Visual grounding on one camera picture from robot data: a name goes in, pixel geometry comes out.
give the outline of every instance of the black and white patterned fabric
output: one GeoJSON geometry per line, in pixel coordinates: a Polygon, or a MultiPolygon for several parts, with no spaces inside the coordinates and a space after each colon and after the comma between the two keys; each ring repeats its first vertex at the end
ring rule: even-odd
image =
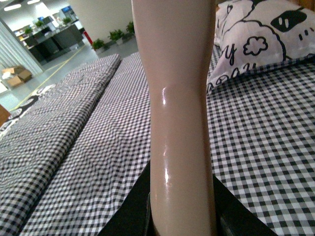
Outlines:
{"type": "Polygon", "coordinates": [[[315,234],[315,60],[208,95],[213,172],[280,236],[315,234]]]}
{"type": "MultiPolygon", "coordinates": [[[[238,77],[207,95],[213,173],[280,236],[315,233],[314,62],[238,77]]],[[[149,158],[149,93],[134,54],[122,61],[21,235],[96,235],[149,158]]]]}
{"type": "Polygon", "coordinates": [[[120,62],[68,77],[36,102],[0,142],[0,235],[16,235],[90,117],[120,62]]]}
{"type": "Polygon", "coordinates": [[[46,93],[48,90],[52,89],[56,85],[49,85],[44,88],[40,88],[33,92],[31,96],[17,109],[11,112],[11,115],[7,119],[5,123],[0,127],[0,141],[2,137],[9,132],[10,128],[21,118],[23,117],[26,112],[32,107],[32,105],[37,102],[44,93],[46,93]]]}
{"type": "Polygon", "coordinates": [[[219,6],[215,41],[222,56],[208,78],[211,87],[315,54],[315,13],[311,10],[286,0],[230,0],[219,6]]]}
{"type": "Polygon", "coordinates": [[[20,235],[96,235],[149,158],[149,92],[135,54],[122,61],[20,235]]]}

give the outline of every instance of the white pillowcase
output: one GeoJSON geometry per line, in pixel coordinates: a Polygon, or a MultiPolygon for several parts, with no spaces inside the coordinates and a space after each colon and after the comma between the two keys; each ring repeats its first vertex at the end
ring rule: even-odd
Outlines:
{"type": "Polygon", "coordinates": [[[315,14],[286,0],[232,0],[219,5],[216,39],[222,56],[207,84],[266,65],[315,54],[315,14]]]}

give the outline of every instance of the black and white gingham fabric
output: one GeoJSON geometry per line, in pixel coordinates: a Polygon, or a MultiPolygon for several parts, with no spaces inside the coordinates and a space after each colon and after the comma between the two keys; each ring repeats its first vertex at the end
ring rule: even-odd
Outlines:
{"type": "Polygon", "coordinates": [[[14,111],[11,112],[11,115],[9,116],[9,118],[7,119],[7,121],[5,123],[3,123],[2,126],[0,126],[0,141],[2,139],[2,137],[9,132],[10,128],[23,116],[25,116],[25,114],[27,113],[27,111],[30,110],[30,108],[32,107],[32,105],[34,105],[35,102],[37,102],[44,93],[46,93],[48,90],[52,89],[53,87],[55,87],[56,85],[49,85],[46,86],[44,88],[40,88],[38,90],[36,90],[35,92],[33,92],[31,94],[31,96],[25,101],[23,102],[22,105],[20,105],[17,109],[15,109],[14,111]]]}
{"type": "Polygon", "coordinates": [[[207,98],[214,174],[280,236],[315,235],[314,88],[312,59],[207,98]]]}
{"type": "Polygon", "coordinates": [[[87,122],[120,57],[36,102],[0,142],[0,235],[15,235],[87,122]]]}
{"type": "Polygon", "coordinates": [[[122,61],[21,235],[96,235],[149,157],[149,92],[135,54],[122,61]]]}
{"type": "MultiPolygon", "coordinates": [[[[314,85],[309,61],[242,76],[207,97],[213,172],[280,236],[315,233],[314,85]]],[[[122,61],[22,235],[96,235],[149,157],[148,88],[135,54],[122,61]]]]}

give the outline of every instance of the cardboard box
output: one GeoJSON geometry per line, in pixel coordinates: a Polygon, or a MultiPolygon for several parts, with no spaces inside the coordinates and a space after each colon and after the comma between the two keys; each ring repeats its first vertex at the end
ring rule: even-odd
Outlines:
{"type": "Polygon", "coordinates": [[[18,74],[18,77],[26,82],[32,78],[32,73],[29,70],[24,69],[21,73],[18,74]]]}
{"type": "Polygon", "coordinates": [[[11,87],[17,87],[21,84],[23,84],[23,81],[19,78],[19,76],[14,76],[11,79],[6,80],[6,82],[8,83],[8,85],[10,85],[11,87]]]}
{"type": "Polygon", "coordinates": [[[32,73],[29,70],[24,69],[21,73],[18,75],[14,76],[11,79],[6,80],[6,82],[11,86],[11,87],[17,87],[24,82],[30,80],[32,78],[32,73]]]}
{"type": "Polygon", "coordinates": [[[21,73],[23,70],[25,70],[24,66],[22,65],[17,65],[14,67],[10,67],[10,68],[6,68],[2,70],[2,73],[4,74],[5,72],[10,72],[11,74],[19,74],[21,73]]]}

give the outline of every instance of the beige mannequin leg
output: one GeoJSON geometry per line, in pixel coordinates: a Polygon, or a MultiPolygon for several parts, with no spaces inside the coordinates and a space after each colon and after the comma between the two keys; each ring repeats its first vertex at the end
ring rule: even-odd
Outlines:
{"type": "Polygon", "coordinates": [[[151,101],[151,207],[161,236],[214,236],[206,113],[214,0],[133,0],[151,101]]]}

